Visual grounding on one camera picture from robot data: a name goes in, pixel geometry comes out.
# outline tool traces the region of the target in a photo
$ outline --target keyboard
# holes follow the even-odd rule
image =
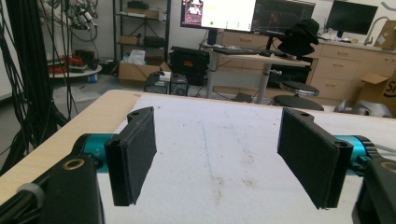
[[[271,49],[264,49],[260,52],[260,55],[266,55],[266,54],[274,54],[277,57],[283,57],[286,58],[288,55],[282,51],[279,50],[271,50]]]
[[[264,31],[265,33],[268,33],[268,34],[272,34],[272,35],[284,35],[285,33],[283,33],[283,32],[277,32],[277,31],[270,31],[270,30],[266,30],[266,31]]]
[[[257,54],[258,51],[249,49],[213,49],[217,53],[222,53],[226,55],[238,55],[238,54]]]

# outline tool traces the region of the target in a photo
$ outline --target shelving unit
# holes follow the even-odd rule
[[[147,36],[148,29],[151,33],[155,36],[163,37],[164,38],[164,46],[163,46],[163,58],[164,61],[167,62],[168,58],[168,49],[169,49],[169,22],[170,22],[170,12],[171,12],[171,0],[166,0],[166,21],[159,21],[156,19],[148,18],[148,17],[141,17],[138,14],[136,15],[128,15],[128,13],[122,13],[125,8],[127,8],[127,2],[124,0],[113,0],[113,38],[114,38],[114,59],[119,61],[122,60],[122,56],[124,51],[126,50],[127,46],[132,48],[138,49],[146,49],[148,47],[136,43],[136,44],[128,44],[128,43],[121,43],[120,38],[123,35],[135,35],[138,31],[142,30],[140,38],[144,38]],[[165,23],[164,25],[164,36],[157,35],[158,31],[151,26],[154,23]],[[128,32],[125,34],[125,27],[127,24],[134,25],[135,28],[132,32]]]

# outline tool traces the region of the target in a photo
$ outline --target computer tower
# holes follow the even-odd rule
[[[189,82],[186,76],[180,74],[173,74],[171,77],[171,83],[169,85],[170,95],[187,96],[189,91]]]
[[[145,85],[146,92],[154,92],[154,93],[161,93],[161,94],[168,93],[169,82],[160,80],[161,75],[162,75],[162,72],[154,72],[148,76],[148,78],[146,79],[146,85]]]

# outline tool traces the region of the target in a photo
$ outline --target floor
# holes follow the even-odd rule
[[[54,79],[54,93],[53,98],[58,109],[67,116],[67,106],[64,81],[62,78]],[[73,97],[76,102],[76,108],[73,108],[71,118],[75,117],[79,112],[84,110],[94,100],[100,97],[103,93],[109,90],[133,90],[143,91],[143,86],[131,87],[121,85],[117,77],[110,75],[98,75],[97,81],[91,83],[86,77],[73,77],[71,78],[71,89]],[[188,95],[190,97],[205,97],[205,87],[191,86],[189,88]],[[233,101],[235,95],[224,94],[214,92],[212,95],[213,99],[223,101]],[[263,100],[264,104],[270,104],[270,100]],[[333,106],[325,106],[325,110],[332,111]],[[4,161],[8,154],[8,148],[14,138],[15,134],[20,129],[20,124],[16,120],[13,105],[10,100],[0,102],[0,120],[2,125],[0,126],[0,167],[3,167]]]

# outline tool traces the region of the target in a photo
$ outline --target robotic arm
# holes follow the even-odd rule
[[[60,25],[67,24],[78,30],[91,30],[90,24],[98,26],[93,18],[98,18],[95,11],[96,1],[92,0],[37,0],[44,21],[54,21]]]
[[[337,207],[350,170],[363,177],[353,222],[396,223],[396,161],[380,156],[369,139],[333,136],[313,116],[284,108],[277,152],[317,208]]]
[[[69,155],[0,205],[0,223],[105,223],[96,173],[108,173],[115,206],[136,204],[157,152],[154,109],[127,120],[119,134],[83,134]]]

